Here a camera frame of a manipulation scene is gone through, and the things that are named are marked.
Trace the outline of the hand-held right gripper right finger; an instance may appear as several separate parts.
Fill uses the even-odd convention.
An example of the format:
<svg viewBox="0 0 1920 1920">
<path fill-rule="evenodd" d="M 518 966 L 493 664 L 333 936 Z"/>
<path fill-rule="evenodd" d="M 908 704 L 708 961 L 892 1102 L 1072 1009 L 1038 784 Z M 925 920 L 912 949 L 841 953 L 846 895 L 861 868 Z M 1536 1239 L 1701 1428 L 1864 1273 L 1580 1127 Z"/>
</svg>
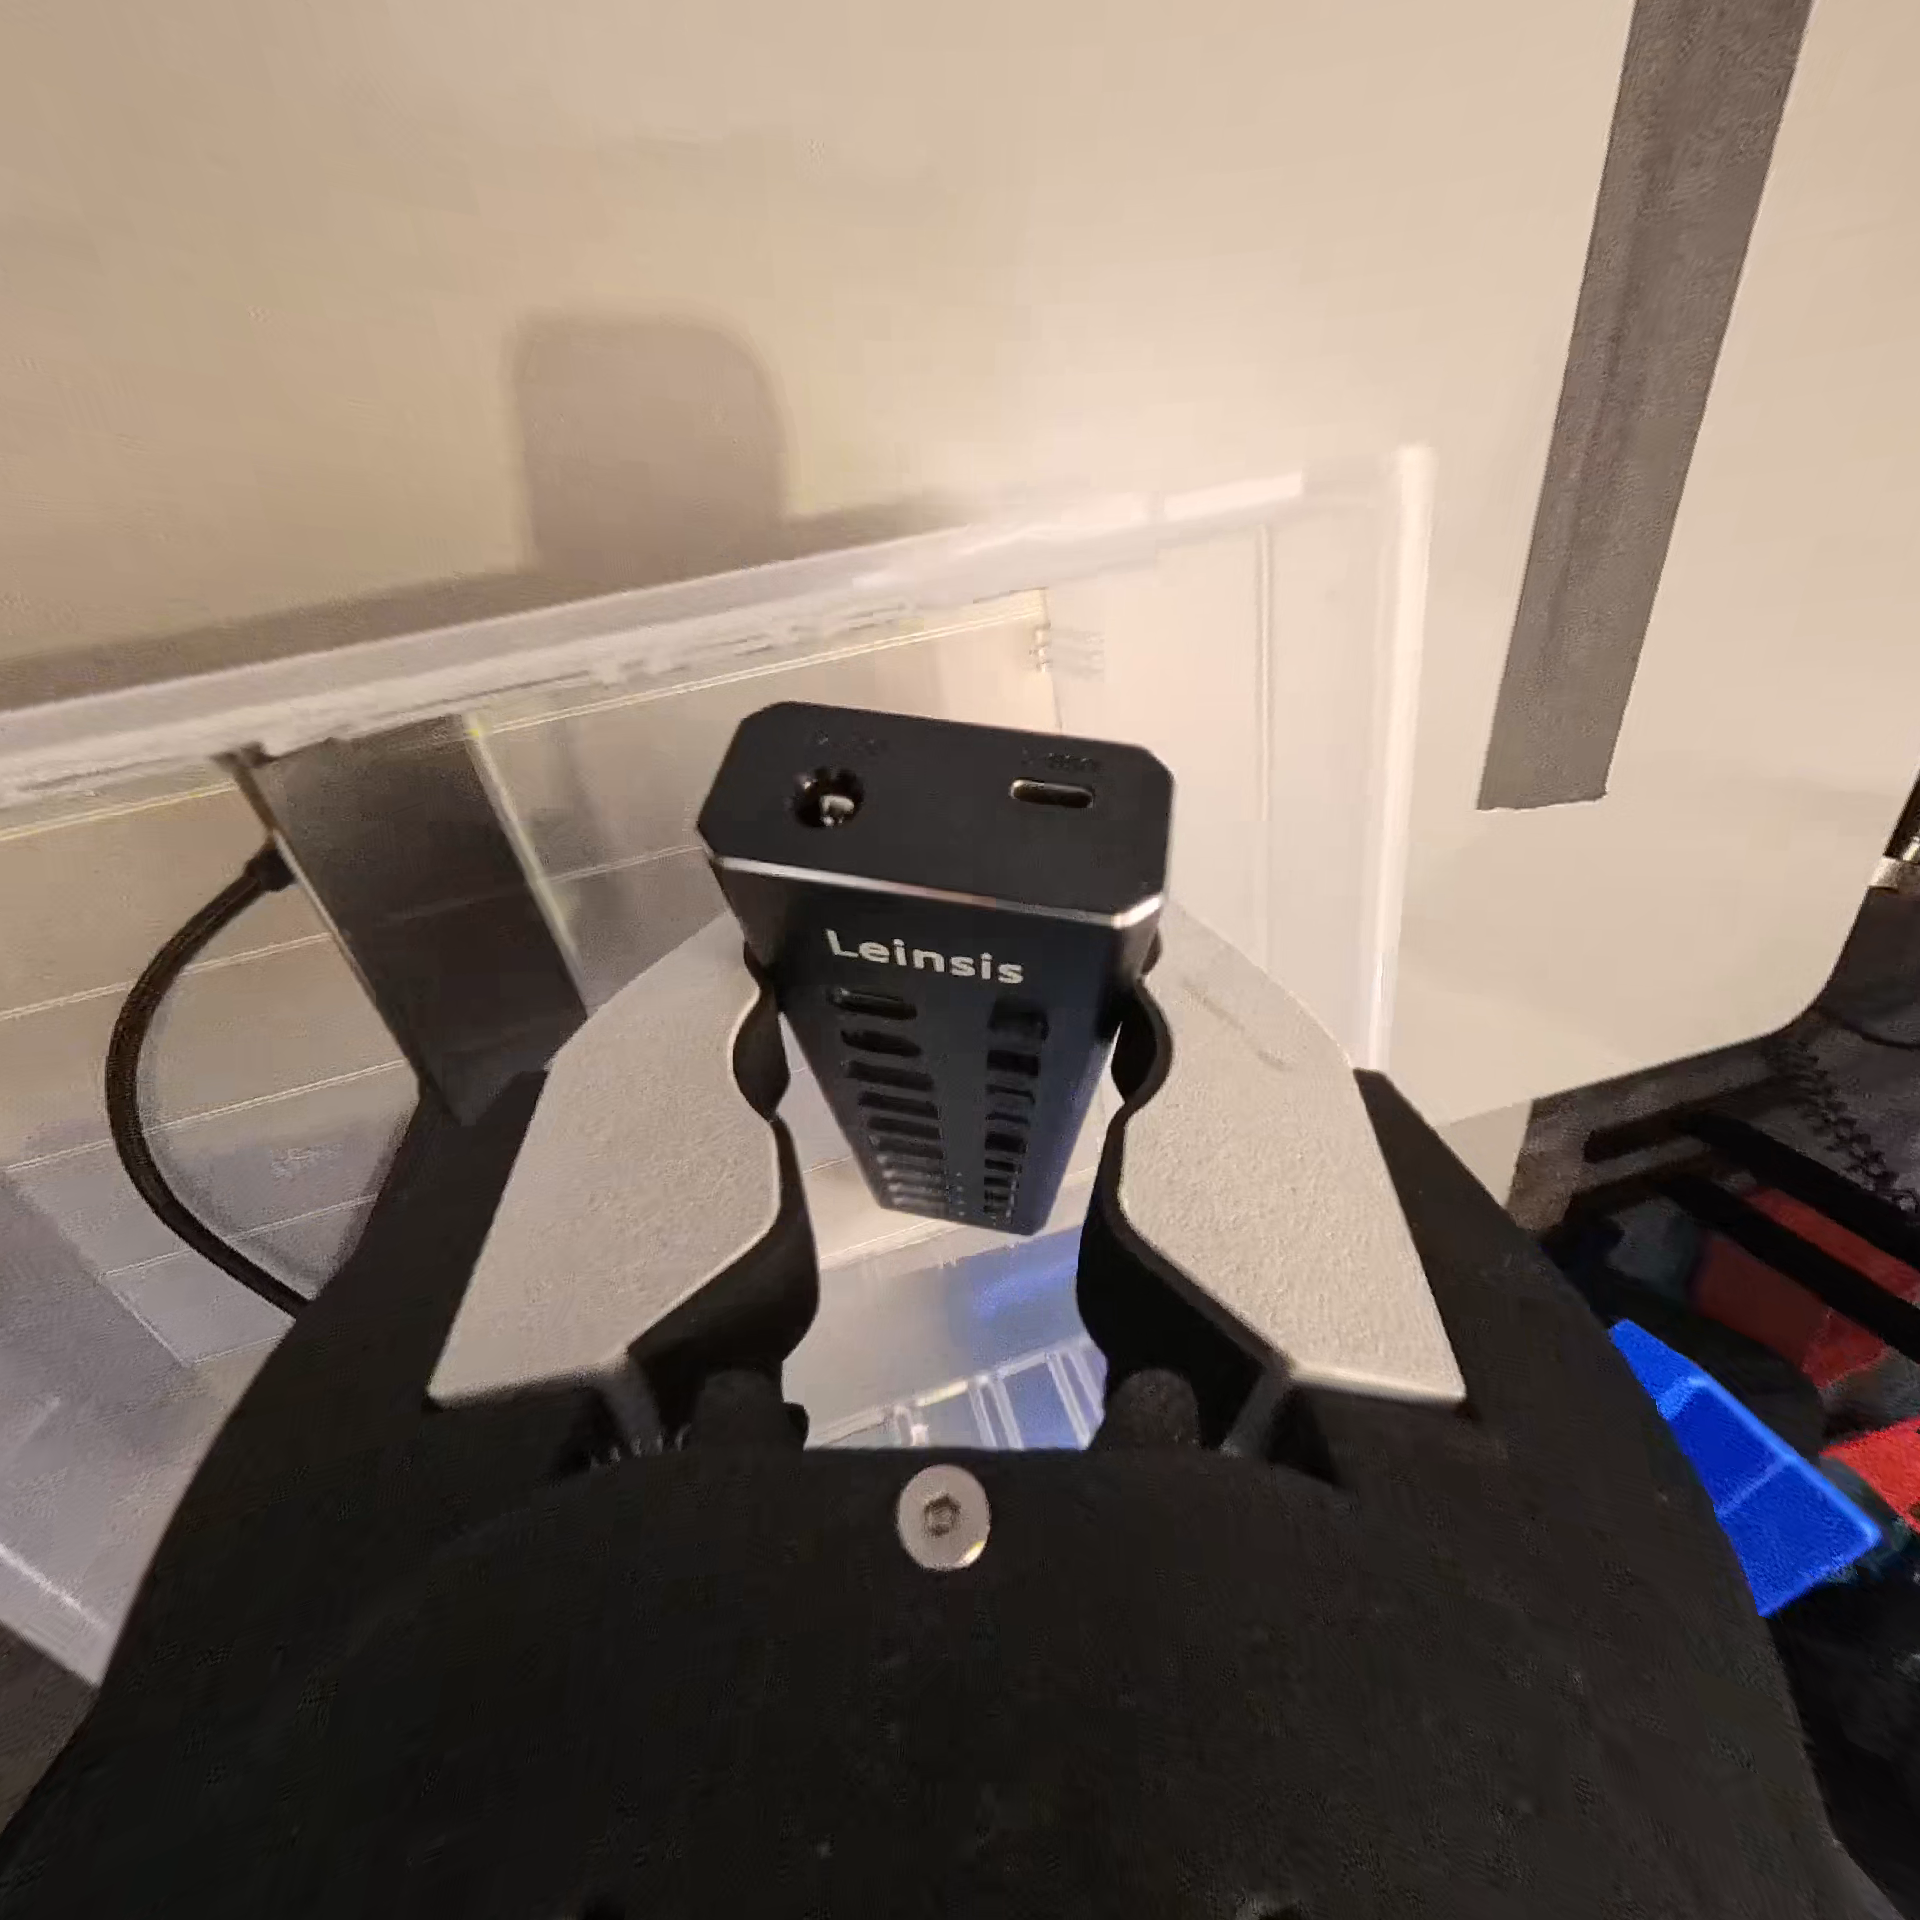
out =
<svg viewBox="0 0 1920 1920">
<path fill-rule="evenodd" d="M 1265 1380 L 1465 1401 L 1358 1073 L 1277 981 L 1166 905 L 1111 1068 L 1077 1264 L 1111 1380 L 1171 1372 L 1201 1410 Z"/>
</svg>

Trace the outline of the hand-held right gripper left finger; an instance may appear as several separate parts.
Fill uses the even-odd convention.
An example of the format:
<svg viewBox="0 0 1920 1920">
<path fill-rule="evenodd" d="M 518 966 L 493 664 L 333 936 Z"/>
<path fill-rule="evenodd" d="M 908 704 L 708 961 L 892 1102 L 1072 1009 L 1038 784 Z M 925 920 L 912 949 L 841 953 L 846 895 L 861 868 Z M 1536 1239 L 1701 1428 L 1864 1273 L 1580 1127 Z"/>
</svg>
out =
<svg viewBox="0 0 1920 1920">
<path fill-rule="evenodd" d="M 717 917 L 549 1064 L 433 1404 L 633 1375 L 689 1410 L 710 1375 L 780 1388 L 820 1302 L 787 1093 L 776 999 Z"/>
</svg>

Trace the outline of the clear plastic bin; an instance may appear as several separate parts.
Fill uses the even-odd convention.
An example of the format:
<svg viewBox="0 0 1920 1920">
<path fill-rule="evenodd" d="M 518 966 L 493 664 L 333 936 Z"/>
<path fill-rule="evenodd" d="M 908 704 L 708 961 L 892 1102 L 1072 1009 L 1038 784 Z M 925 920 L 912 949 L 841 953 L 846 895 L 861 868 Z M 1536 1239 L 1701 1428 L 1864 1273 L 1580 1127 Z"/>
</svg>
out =
<svg viewBox="0 0 1920 1920">
<path fill-rule="evenodd" d="M 695 582 L 241 663 L 4 668 L 4 1629 L 99 1682 L 220 1420 L 286 1314 L 135 1194 L 107 1137 L 112 1016 L 269 836 L 241 773 L 468 776 L 448 855 L 510 850 L 587 1008 L 723 912 L 692 829 L 735 721 L 780 700 L 1126 741 L 1175 782 L 1171 905 L 1385 1063 L 1431 464 L 853 543 Z M 416 1072 L 312 874 L 251 908 L 157 1020 L 147 1112 L 180 1198 L 311 1295 L 359 1237 Z M 1089 1439 L 1065 1268 L 1111 1082 L 1038 1252 L 883 1212 L 788 1033 L 822 1261 L 788 1391 L 811 1442 Z"/>
</svg>

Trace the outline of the black usb hub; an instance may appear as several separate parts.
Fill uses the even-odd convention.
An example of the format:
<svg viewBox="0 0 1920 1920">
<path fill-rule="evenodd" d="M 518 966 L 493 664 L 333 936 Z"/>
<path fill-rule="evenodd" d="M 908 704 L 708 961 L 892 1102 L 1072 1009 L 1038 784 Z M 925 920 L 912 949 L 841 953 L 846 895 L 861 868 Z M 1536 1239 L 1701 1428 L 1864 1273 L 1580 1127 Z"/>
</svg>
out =
<svg viewBox="0 0 1920 1920">
<path fill-rule="evenodd" d="M 1158 943 L 1173 792 L 1096 738 L 735 727 L 696 833 L 875 1204 L 1041 1231 Z"/>
<path fill-rule="evenodd" d="M 477 1120 L 549 1068 L 585 996 L 468 720 L 248 748 L 230 773 L 422 1093 Z"/>
</svg>

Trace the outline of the grey desk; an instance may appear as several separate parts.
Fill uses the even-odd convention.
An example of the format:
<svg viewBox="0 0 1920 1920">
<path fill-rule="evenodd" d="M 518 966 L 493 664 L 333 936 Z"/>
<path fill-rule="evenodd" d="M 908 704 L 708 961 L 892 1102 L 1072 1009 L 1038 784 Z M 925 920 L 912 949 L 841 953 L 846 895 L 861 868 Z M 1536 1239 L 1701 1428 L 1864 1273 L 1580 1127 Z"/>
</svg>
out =
<svg viewBox="0 0 1920 1920">
<path fill-rule="evenodd" d="M 1915 768 L 1915 4 L 1813 4 L 1604 792 L 1478 805 L 1632 4 L 4 4 L 4 706 L 1422 447 L 1393 1073 L 1827 985 Z"/>
</svg>

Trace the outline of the red and black object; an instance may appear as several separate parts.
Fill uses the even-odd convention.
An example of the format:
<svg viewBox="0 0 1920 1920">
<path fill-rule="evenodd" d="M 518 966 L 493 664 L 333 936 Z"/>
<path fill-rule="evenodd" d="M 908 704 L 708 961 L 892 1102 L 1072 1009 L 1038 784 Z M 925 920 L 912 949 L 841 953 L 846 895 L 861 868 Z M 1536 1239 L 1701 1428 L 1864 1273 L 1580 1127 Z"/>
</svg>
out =
<svg viewBox="0 0 1920 1920">
<path fill-rule="evenodd" d="M 1846 1489 L 1915 1528 L 1915 1265 L 1787 1191 L 1733 1194 L 1740 1231 L 1711 1228 L 1691 1308 L 1787 1368 L 1773 1422 Z"/>
</svg>

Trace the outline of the blue plastic bin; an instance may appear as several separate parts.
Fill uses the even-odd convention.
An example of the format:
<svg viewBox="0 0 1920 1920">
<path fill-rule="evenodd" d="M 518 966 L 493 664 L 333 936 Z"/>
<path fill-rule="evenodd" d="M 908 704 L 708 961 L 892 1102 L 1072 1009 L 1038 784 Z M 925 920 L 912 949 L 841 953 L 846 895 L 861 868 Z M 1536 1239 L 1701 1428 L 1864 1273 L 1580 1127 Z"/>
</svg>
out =
<svg viewBox="0 0 1920 1920">
<path fill-rule="evenodd" d="M 1625 1319 L 1608 1337 L 1711 1502 L 1763 1617 L 1881 1546 L 1856 1500 L 1686 1356 Z"/>
</svg>

